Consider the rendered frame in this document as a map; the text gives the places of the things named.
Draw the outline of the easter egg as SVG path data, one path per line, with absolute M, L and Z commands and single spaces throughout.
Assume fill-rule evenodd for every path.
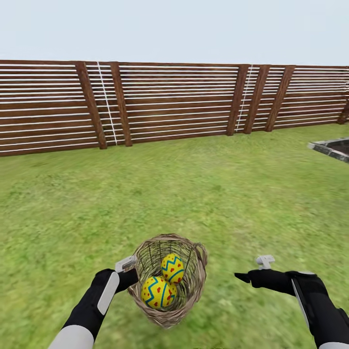
M 167 305 L 164 306 L 164 307 L 167 307 L 167 306 L 171 305 L 175 301 L 175 299 L 176 299 L 176 296 L 177 296 L 176 284 L 178 284 L 178 283 L 172 284 L 167 279 L 164 279 L 164 280 L 167 281 L 167 283 L 169 284 L 170 291 L 171 291 L 171 299 L 167 303 Z
M 142 292 L 142 301 L 153 309 L 164 308 L 171 299 L 171 291 L 167 283 L 158 277 L 149 277 L 145 280 Z
M 167 254 L 161 262 L 162 280 L 167 279 L 170 283 L 180 283 L 184 273 L 184 262 L 177 254 Z M 164 280 L 165 281 L 165 280 Z M 167 281 L 165 281 L 167 283 Z M 167 283 L 169 286 L 169 284 Z M 170 286 L 169 286 L 170 288 Z

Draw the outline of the wicker basket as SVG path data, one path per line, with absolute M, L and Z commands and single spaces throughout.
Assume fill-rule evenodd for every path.
M 157 242 L 156 252 L 152 253 L 152 243 Z M 167 242 L 167 246 L 162 247 L 161 242 Z M 174 250 L 173 245 L 179 250 Z M 176 284 L 177 296 L 175 301 L 163 309 L 153 309 L 146 305 L 141 298 L 142 287 L 145 280 L 149 277 L 161 277 L 161 263 L 164 259 L 165 254 L 177 254 L 182 257 L 184 255 L 184 246 L 187 247 L 187 252 L 185 254 L 186 265 L 184 268 L 182 283 Z M 198 250 L 197 246 L 202 249 L 202 255 Z M 148 266 L 144 262 L 144 257 L 142 251 L 147 247 L 148 249 L 148 259 L 150 264 Z M 194 252 L 194 257 L 192 253 Z M 206 280 L 206 266 L 208 265 L 208 256 L 205 246 L 201 242 L 192 243 L 186 237 L 179 234 L 159 234 L 154 238 L 150 238 L 143 243 L 141 243 L 134 254 L 138 261 L 133 265 L 125 268 L 125 273 L 131 269 L 137 270 L 137 275 L 139 281 L 132 286 L 127 288 L 127 292 L 133 297 L 135 304 L 144 312 L 148 320 L 151 323 L 157 324 L 164 329 L 171 329 L 175 325 L 179 325 L 180 322 L 186 317 L 189 311 L 195 306 L 200 300 L 200 297 L 204 290 L 204 283 Z M 158 259 L 157 263 L 154 258 Z M 195 262 L 192 262 L 191 271 L 189 273 L 189 266 L 191 259 L 194 258 Z M 141 270 L 139 269 L 140 267 Z M 148 269 L 151 268 L 152 272 L 149 274 Z M 181 299 L 181 293 L 186 293 L 186 302 Z

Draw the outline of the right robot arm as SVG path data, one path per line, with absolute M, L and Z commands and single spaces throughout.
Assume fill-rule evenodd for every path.
M 280 272 L 271 269 L 274 257 L 260 255 L 260 266 L 245 273 L 234 273 L 245 283 L 256 288 L 265 287 L 296 296 L 317 349 L 349 349 L 349 316 L 337 309 L 328 296 L 323 281 L 317 274 L 305 271 Z

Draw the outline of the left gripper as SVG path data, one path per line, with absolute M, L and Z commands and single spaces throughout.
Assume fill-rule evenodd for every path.
M 124 277 L 124 285 L 120 291 L 127 289 L 129 286 L 132 286 L 133 284 L 135 284 L 139 281 L 136 268 L 131 269 L 130 271 L 128 271 L 126 273 L 122 272 L 121 274 Z

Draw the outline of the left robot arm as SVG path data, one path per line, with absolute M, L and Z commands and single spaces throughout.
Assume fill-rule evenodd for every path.
M 48 349 L 93 349 L 97 334 L 116 293 L 139 281 L 137 270 L 125 268 L 138 261 L 129 256 L 116 263 L 115 270 L 104 269 L 95 274 L 71 316 Z

